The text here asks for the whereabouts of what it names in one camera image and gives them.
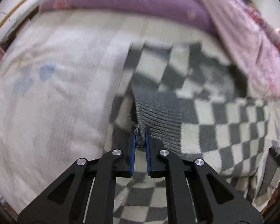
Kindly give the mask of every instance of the purple pillow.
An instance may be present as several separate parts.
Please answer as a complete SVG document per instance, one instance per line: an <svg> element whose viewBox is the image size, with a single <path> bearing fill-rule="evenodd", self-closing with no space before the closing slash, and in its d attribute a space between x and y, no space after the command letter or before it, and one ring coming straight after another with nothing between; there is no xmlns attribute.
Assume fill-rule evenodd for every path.
<svg viewBox="0 0 280 224"><path fill-rule="evenodd" d="M107 8L145 13L216 33L206 8L197 0L45 0L42 11L67 8Z"/></svg>

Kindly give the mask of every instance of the triangular cutout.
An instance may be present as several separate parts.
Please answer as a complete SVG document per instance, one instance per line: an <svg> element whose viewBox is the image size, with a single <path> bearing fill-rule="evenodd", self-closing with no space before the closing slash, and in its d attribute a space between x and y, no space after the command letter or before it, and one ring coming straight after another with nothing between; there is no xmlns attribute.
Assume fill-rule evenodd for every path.
<svg viewBox="0 0 280 224"><path fill-rule="evenodd" d="M51 194L48 195L48 200L62 205L65 201L69 188L72 185L74 177L74 174L69 175L56 189L53 190Z"/></svg>
<svg viewBox="0 0 280 224"><path fill-rule="evenodd" d="M212 188L216 202L219 205L234 199L233 194L227 188L225 188L224 185L219 182L213 175L208 174L206 177Z"/></svg>

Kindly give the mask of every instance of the blue stain on sheet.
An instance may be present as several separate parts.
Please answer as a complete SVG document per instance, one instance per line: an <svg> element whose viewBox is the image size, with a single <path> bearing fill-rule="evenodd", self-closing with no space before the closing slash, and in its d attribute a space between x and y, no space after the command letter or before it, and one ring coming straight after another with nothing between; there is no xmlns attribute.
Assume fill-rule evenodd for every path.
<svg viewBox="0 0 280 224"><path fill-rule="evenodd" d="M46 62L39 69L39 77L44 82L52 77L55 72L56 64L52 62Z"/></svg>
<svg viewBox="0 0 280 224"><path fill-rule="evenodd" d="M29 91L34 83L34 79L30 77L31 65L21 68L22 76L15 81L13 86L14 92L21 92L23 96Z"/></svg>

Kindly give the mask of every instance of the white bed sheet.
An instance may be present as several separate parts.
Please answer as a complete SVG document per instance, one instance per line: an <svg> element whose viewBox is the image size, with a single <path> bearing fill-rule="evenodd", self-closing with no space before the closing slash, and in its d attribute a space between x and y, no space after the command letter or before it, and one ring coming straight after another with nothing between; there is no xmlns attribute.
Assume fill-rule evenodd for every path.
<svg viewBox="0 0 280 224"><path fill-rule="evenodd" d="M44 13L12 44L0 63L0 193L16 212L76 159L102 155L122 67L137 41L201 41L205 54L230 63L202 31L118 12Z"/></svg>

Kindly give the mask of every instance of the metal screw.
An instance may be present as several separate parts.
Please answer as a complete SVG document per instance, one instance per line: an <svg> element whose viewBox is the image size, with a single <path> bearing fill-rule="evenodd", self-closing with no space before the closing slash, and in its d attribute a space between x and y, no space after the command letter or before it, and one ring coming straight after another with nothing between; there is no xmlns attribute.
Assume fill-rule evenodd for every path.
<svg viewBox="0 0 280 224"><path fill-rule="evenodd" d="M119 150L119 149L115 149L115 150L113 150L113 152L112 152L112 154L114 155L114 156L119 156L119 155L121 155L121 151Z"/></svg>
<svg viewBox="0 0 280 224"><path fill-rule="evenodd" d="M202 166L204 164L204 161L202 159L196 159L195 160L196 165Z"/></svg>
<svg viewBox="0 0 280 224"><path fill-rule="evenodd" d="M80 165L80 166L84 165L85 163L86 163L85 158L80 158L80 159L77 160L77 164Z"/></svg>
<svg viewBox="0 0 280 224"><path fill-rule="evenodd" d="M169 155L169 152L167 150L160 150L160 154L162 156L168 156Z"/></svg>

